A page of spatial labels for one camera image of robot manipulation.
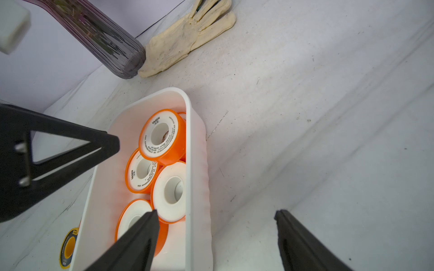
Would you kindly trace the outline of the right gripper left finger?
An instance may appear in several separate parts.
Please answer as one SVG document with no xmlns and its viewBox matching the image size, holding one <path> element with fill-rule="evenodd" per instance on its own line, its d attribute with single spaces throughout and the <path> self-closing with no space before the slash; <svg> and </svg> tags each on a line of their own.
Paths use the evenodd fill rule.
<svg viewBox="0 0 434 271">
<path fill-rule="evenodd" d="M 156 250 L 159 222 L 156 211 L 145 213 L 88 271 L 149 271 Z"/>
</svg>

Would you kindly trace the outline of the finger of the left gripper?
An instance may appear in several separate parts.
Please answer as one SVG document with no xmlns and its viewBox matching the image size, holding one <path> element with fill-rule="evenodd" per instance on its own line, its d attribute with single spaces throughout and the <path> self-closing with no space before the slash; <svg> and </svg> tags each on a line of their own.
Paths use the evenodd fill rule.
<svg viewBox="0 0 434 271">
<path fill-rule="evenodd" d="M 86 143 L 34 161 L 32 132 L 69 137 Z M 19 216 L 119 150 L 119 138 L 105 131 L 2 104 L 1 222 Z"/>
</svg>

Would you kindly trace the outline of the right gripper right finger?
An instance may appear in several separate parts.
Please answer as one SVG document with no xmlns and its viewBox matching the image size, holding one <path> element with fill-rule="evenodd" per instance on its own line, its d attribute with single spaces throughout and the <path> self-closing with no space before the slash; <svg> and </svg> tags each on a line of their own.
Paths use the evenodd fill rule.
<svg viewBox="0 0 434 271">
<path fill-rule="evenodd" d="M 275 214 L 278 247 L 286 271 L 349 271 L 322 242 L 289 211 Z"/>
</svg>

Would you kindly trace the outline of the orange sealing tape roll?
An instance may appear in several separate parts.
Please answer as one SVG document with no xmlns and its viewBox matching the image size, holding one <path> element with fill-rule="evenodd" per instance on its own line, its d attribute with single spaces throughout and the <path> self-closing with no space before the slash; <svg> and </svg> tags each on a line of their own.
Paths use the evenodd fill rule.
<svg viewBox="0 0 434 271">
<path fill-rule="evenodd" d="M 130 156 L 125 168 L 125 184 L 135 194 L 149 194 L 162 166 L 145 159 L 139 149 Z"/>
<path fill-rule="evenodd" d="M 181 160 L 186 154 L 186 121 L 171 109 L 156 112 L 141 130 L 139 152 L 164 166 Z"/>
<path fill-rule="evenodd" d="M 151 205 L 159 220 L 174 224 L 186 215 L 186 164 L 178 161 L 163 167 L 151 189 Z"/>
<path fill-rule="evenodd" d="M 116 230 L 115 238 L 116 242 L 122 235 L 124 235 L 128 229 L 130 229 L 138 220 L 147 212 L 151 212 L 153 209 L 151 207 L 150 201 L 146 199 L 135 199 L 130 202 L 126 208 L 123 210 L 119 217 Z M 154 257 L 156 257 L 163 249 L 168 235 L 168 224 L 159 222 L 159 233 L 156 245 L 156 251 Z"/>
</svg>

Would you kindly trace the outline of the small black yellow tape roll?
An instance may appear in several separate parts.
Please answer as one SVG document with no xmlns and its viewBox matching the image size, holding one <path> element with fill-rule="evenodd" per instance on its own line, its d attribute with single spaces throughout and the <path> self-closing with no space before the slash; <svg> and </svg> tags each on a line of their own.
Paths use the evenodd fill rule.
<svg viewBox="0 0 434 271">
<path fill-rule="evenodd" d="M 59 265 L 62 269 L 68 269 L 72 262 L 72 256 L 78 238 L 79 228 L 71 229 L 64 238 L 59 253 Z"/>
</svg>

